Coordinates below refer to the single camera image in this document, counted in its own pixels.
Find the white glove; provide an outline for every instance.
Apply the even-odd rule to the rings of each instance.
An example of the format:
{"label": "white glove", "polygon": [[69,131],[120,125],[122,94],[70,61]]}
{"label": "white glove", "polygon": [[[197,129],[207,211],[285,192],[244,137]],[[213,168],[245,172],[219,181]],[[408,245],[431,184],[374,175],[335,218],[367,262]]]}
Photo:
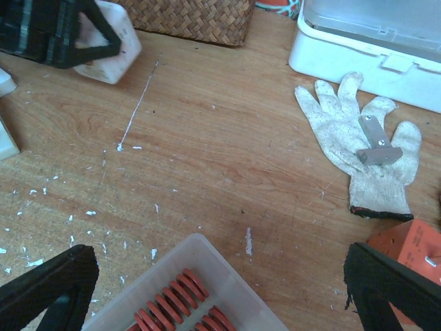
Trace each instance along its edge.
{"label": "white glove", "polygon": [[360,114],[356,93],[362,80],[362,74],[349,73],[343,78],[337,96],[327,82],[316,81],[320,104],[302,86],[296,87],[294,94],[323,153],[351,176],[351,212],[362,217],[411,220],[413,215],[404,187],[413,182],[418,171],[421,133],[411,122],[400,123],[391,143],[393,147],[401,147],[403,156],[392,165],[363,164],[356,151],[371,146],[358,122],[360,115],[377,117],[384,129],[384,117],[397,106],[390,99],[376,97]]}

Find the box latch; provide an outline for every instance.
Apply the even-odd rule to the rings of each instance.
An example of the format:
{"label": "box latch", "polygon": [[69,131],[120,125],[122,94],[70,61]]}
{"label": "box latch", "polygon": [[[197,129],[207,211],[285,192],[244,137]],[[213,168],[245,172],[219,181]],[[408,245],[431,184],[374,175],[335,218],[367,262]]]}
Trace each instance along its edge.
{"label": "box latch", "polygon": [[406,72],[413,65],[413,60],[400,55],[390,54],[382,63],[383,68],[395,70],[398,72]]}

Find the brown basket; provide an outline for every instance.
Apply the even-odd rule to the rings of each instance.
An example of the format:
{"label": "brown basket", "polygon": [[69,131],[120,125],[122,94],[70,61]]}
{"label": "brown basket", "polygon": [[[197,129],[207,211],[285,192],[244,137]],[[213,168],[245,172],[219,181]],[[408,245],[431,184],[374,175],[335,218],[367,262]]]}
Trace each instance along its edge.
{"label": "brown basket", "polygon": [[245,42],[256,0],[108,0],[128,12],[136,29],[210,43]]}

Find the wooden table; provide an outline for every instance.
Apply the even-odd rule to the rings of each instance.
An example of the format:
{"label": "wooden table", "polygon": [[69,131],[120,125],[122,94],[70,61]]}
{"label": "wooden table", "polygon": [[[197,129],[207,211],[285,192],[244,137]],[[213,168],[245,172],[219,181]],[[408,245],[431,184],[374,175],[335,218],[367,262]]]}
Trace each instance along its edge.
{"label": "wooden table", "polygon": [[[93,245],[100,277],[90,317],[200,232],[290,330],[361,330],[343,309],[348,246],[397,222],[349,213],[349,177],[323,155],[293,96],[315,81],[287,65],[295,34],[294,21],[261,10],[243,48],[141,32],[143,53],[116,86],[2,54],[19,87],[0,101],[1,117],[21,154],[0,163],[0,284],[70,245]],[[388,133],[403,120],[422,131],[407,192],[413,213],[434,226],[440,119],[400,104],[386,121]]]}

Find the red spring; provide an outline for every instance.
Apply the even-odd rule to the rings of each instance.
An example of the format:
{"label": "red spring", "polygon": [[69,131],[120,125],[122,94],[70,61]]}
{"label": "red spring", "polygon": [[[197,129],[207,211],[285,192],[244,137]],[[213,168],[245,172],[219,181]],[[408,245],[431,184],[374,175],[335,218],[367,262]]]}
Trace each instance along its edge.
{"label": "red spring", "polygon": [[209,293],[196,275],[189,269],[170,281],[168,288],[163,288],[162,295],[154,296],[156,304],[148,301],[148,312],[144,309],[134,313],[136,324],[127,331],[175,331],[176,324],[184,322],[182,316],[190,316],[189,307],[197,309],[195,299],[204,302]]}
{"label": "red spring", "polygon": [[194,327],[195,331],[237,331],[225,314],[216,306],[213,306],[208,311],[208,315],[203,316],[201,323],[197,323]]}

